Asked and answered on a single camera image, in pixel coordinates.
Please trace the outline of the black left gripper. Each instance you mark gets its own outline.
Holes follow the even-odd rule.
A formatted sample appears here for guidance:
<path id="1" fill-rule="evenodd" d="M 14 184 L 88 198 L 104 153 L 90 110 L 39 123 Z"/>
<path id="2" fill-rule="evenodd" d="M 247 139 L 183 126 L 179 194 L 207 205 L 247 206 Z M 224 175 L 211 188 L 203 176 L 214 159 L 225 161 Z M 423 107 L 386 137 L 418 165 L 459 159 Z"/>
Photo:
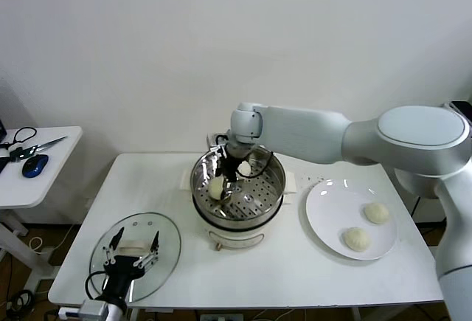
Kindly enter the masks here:
<path id="1" fill-rule="evenodd" d="M 145 275 L 143 267 L 153 265 L 159 259 L 159 231 L 154 236 L 150 251 L 140 258 L 132 256 L 116 256 L 125 228 L 121 227 L 110 243 L 103 247 L 105 254 L 104 270 L 108 277 L 102 296 L 125 299 L 131 283 Z"/>

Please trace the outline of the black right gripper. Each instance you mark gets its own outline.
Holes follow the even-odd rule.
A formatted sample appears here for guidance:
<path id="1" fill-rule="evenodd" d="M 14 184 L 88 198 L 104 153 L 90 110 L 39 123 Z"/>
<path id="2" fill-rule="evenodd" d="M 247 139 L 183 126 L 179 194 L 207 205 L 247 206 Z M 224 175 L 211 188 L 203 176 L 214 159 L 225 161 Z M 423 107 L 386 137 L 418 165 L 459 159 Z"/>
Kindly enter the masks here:
<path id="1" fill-rule="evenodd" d="M 220 158 L 215 169 L 215 176 L 223 175 L 226 180 L 223 182 L 223 201 L 230 200 L 235 191 L 235 183 L 237 181 L 237 171 L 240 164 L 243 162 L 241 158 L 234 158 L 233 156 Z"/>

